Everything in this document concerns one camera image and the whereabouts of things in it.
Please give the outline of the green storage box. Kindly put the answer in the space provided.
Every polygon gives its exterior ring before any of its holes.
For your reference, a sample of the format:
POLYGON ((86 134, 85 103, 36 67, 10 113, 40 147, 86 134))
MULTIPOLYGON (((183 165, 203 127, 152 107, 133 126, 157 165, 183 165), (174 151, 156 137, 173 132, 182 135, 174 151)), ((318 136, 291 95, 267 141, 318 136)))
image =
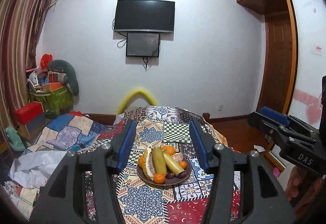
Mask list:
POLYGON ((30 100, 42 104, 45 117, 55 119, 73 109, 72 95, 68 88, 61 87, 52 92, 30 93, 30 100))

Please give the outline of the red box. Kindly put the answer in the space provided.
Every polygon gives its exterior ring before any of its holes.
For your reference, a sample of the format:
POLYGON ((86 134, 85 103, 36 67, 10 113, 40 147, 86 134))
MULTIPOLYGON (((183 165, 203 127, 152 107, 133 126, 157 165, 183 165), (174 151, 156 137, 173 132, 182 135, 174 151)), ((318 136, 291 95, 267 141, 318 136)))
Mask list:
POLYGON ((44 113, 43 105, 40 102, 30 102, 14 112, 15 120, 25 125, 44 113))

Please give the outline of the small black wall monitor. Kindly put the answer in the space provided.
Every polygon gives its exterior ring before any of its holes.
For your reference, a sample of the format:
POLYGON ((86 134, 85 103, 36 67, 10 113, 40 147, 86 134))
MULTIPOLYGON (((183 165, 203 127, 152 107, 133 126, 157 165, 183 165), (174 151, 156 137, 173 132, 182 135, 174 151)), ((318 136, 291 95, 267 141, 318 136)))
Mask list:
POLYGON ((127 34, 127 57, 159 57, 160 34, 130 32, 127 34))

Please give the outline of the pomelo wedge with rind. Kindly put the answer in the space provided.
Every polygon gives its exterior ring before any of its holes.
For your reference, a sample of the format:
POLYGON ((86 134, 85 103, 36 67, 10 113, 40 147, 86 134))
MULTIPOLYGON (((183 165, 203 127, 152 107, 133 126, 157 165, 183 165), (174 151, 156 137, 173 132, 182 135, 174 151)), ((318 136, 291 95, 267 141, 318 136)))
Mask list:
POLYGON ((156 172, 155 172, 154 161, 152 159, 151 148, 147 148, 144 150, 143 157, 144 157, 143 174, 147 179, 153 180, 156 172))

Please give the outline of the wooden door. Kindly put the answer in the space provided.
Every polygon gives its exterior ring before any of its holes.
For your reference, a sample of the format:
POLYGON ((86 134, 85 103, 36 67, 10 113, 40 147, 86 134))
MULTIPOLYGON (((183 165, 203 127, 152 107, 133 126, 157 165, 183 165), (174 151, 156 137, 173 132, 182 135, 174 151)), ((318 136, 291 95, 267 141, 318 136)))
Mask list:
POLYGON ((264 75, 257 109, 264 106, 286 113, 292 71, 292 26, 289 12, 265 15, 264 75))

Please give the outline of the small tangerine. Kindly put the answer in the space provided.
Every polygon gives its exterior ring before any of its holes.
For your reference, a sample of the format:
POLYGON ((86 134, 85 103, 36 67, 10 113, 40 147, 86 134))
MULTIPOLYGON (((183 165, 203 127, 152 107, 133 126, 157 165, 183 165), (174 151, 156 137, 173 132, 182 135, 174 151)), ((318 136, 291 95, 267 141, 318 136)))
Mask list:
POLYGON ((185 162, 185 161, 181 161, 181 162, 179 162, 179 165, 180 165, 183 169, 186 169, 186 168, 187 168, 187 162, 185 162))
POLYGON ((165 183, 166 177, 164 174, 156 173, 153 177, 155 184, 162 185, 165 183))

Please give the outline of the black wall television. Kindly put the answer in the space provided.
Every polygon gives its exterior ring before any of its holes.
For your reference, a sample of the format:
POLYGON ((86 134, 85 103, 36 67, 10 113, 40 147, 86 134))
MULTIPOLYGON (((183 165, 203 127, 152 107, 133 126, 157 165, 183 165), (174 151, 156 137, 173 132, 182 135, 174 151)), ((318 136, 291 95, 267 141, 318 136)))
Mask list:
POLYGON ((116 32, 173 33, 175 2, 166 0, 118 0, 113 28, 116 32))

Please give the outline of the patchwork patterned tablecloth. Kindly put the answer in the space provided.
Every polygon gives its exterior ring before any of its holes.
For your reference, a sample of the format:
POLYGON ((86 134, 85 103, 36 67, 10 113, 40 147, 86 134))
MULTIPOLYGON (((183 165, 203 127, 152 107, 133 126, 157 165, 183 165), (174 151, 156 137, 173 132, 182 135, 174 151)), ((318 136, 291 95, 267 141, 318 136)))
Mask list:
POLYGON ((216 142, 225 137, 199 115, 180 108, 148 106, 118 116, 102 127, 87 148, 109 143, 127 121, 137 123, 127 166, 114 177, 118 204, 126 223, 201 223, 213 176, 200 167, 189 123, 197 120, 216 142))

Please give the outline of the blue patchwork bed quilt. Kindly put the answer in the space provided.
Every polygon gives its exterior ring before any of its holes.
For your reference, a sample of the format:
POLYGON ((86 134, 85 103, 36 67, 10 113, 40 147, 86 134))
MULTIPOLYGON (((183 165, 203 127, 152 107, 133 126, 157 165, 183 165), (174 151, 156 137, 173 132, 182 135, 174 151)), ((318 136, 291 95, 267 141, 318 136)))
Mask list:
POLYGON ((121 133, 126 121, 121 115, 116 117, 113 125, 105 125, 85 115, 63 114, 43 128, 27 151, 91 152, 121 133))

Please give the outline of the red plastic bag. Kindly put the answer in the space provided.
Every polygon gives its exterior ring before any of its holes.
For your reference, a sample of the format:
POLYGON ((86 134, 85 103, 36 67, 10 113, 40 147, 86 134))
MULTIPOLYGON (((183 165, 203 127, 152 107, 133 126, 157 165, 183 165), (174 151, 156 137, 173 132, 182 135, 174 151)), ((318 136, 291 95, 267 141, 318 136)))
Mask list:
POLYGON ((53 55, 51 54, 44 54, 40 60, 40 67, 47 68, 48 64, 53 60, 53 55))

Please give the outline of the large orange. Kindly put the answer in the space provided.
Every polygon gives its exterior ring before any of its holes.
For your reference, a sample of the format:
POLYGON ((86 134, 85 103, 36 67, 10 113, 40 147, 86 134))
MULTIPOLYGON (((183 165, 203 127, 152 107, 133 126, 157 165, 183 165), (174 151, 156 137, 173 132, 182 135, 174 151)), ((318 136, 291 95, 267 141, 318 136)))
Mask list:
POLYGON ((139 159, 138 159, 138 166, 142 169, 143 168, 143 165, 144 165, 144 156, 140 156, 139 159))
POLYGON ((165 151, 167 154, 169 154, 170 156, 173 156, 176 153, 176 150, 174 149, 174 147, 169 146, 169 145, 165 145, 161 149, 163 151, 165 151))

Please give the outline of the grey plush toy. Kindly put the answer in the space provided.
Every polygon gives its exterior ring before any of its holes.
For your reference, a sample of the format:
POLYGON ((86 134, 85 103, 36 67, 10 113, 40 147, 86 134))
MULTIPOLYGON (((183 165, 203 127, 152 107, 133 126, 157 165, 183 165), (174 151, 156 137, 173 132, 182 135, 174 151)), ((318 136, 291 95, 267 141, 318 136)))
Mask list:
POLYGON ((74 96, 79 95, 79 85, 76 72, 73 66, 65 60, 52 60, 48 63, 47 68, 52 72, 65 74, 63 83, 68 84, 74 96))

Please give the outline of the striped red gold curtain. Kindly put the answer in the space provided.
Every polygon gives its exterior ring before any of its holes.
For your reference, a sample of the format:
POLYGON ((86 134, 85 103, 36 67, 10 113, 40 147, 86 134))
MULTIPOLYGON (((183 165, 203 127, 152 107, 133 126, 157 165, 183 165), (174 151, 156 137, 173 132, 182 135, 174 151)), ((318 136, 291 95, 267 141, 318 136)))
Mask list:
POLYGON ((36 68, 36 46, 51 0, 1 0, 1 138, 15 126, 14 111, 28 102, 26 70, 36 68))

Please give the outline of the white crumpled cloth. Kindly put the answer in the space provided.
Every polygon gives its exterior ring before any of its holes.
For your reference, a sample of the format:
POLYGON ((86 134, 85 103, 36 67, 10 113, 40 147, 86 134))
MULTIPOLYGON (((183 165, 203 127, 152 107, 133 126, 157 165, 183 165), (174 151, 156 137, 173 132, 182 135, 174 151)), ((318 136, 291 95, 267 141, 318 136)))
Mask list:
POLYGON ((13 161, 8 176, 27 189, 45 186, 65 151, 37 151, 25 154, 13 161))

